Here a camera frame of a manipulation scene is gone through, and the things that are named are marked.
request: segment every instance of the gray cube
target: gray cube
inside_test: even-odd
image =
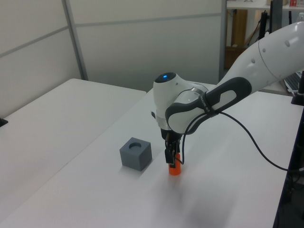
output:
[[[138,171],[152,160],[151,144],[140,139],[131,138],[119,152],[122,164]]]

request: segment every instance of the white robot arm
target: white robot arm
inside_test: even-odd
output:
[[[160,75],[153,84],[156,121],[164,131],[184,134],[194,118],[205,114],[189,127],[188,133],[193,133],[206,119],[301,68],[304,22],[279,29],[250,46],[210,91],[176,73]]]

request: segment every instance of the black cable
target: black cable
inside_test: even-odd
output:
[[[294,179],[292,179],[293,180],[293,184],[297,183],[297,181],[300,180],[300,177],[301,177],[301,175],[300,175],[300,173],[298,173],[298,178],[295,181],[294,181]]]
[[[182,155],[182,161],[180,161],[180,163],[183,165],[185,163],[185,151],[184,151],[184,148],[185,148],[185,139],[186,139],[186,135],[188,133],[188,130],[189,128],[191,127],[191,125],[197,120],[199,119],[200,117],[206,115],[206,113],[203,113],[203,114],[200,114],[198,115],[197,117],[195,117],[191,122],[190,124],[188,125],[188,127],[186,128],[185,130],[185,133],[184,133],[184,137],[182,139],[182,146],[181,146],[181,155]]]
[[[252,37],[254,36],[254,34],[255,34],[255,32],[256,32],[256,29],[253,31],[253,33],[252,33],[252,35],[251,35],[251,37],[250,37],[250,40],[249,40],[248,43],[247,43],[247,46],[249,46],[250,41],[251,41]]]
[[[298,188],[298,189],[296,187],[294,187],[294,189],[295,190],[302,190],[302,189],[304,189],[304,185],[302,187]]]
[[[256,146],[257,150],[260,152],[260,154],[263,156],[263,158],[266,159],[266,161],[268,161],[270,164],[272,164],[273,166],[276,166],[277,168],[281,169],[281,170],[284,170],[284,171],[287,171],[287,172],[290,172],[290,173],[299,173],[301,169],[299,170],[289,170],[289,169],[285,169],[285,168],[282,168],[281,166],[278,166],[277,164],[273,163],[272,161],[270,161],[264,154],[263,152],[261,151],[261,149],[259,148],[259,146],[257,145],[256,141],[254,140],[253,136],[251,135],[251,133],[249,132],[249,130],[240,122],[238,121],[237,119],[235,119],[234,117],[232,117],[231,115],[227,114],[227,113],[223,113],[223,112],[219,112],[220,114],[222,115],[225,115],[227,117],[229,117],[230,119],[234,120],[235,122],[237,122],[246,132],[247,134],[249,135],[249,137],[251,138],[252,142],[254,143],[254,145]]]

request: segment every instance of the table surface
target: table surface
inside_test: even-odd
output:
[[[283,167],[288,167],[303,110],[291,99],[256,92],[226,110]],[[272,227],[286,172],[265,161],[239,125],[222,115],[201,124],[187,136],[185,164],[174,177],[168,174],[151,110],[152,91],[0,228]],[[142,172],[121,164],[119,149],[131,137],[151,142],[153,159]]]
[[[261,92],[272,93],[272,94],[279,94],[285,96],[292,96],[287,92],[287,90],[282,86],[280,82],[275,82],[271,85],[266,86],[265,88],[260,90]]]
[[[0,221],[146,93],[71,79],[0,128]]]
[[[236,0],[227,1],[227,9],[243,9],[243,10],[267,10],[270,6],[266,5],[266,0]],[[289,3],[284,5],[282,10],[286,11],[304,11],[304,7],[290,7]]]

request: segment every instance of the orange object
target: orange object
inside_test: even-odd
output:
[[[181,156],[179,153],[175,155],[176,158],[181,159]],[[173,176],[180,175],[181,173],[181,163],[178,160],[175,160],[175,168],[171,168],[169,165],[169,174]]]

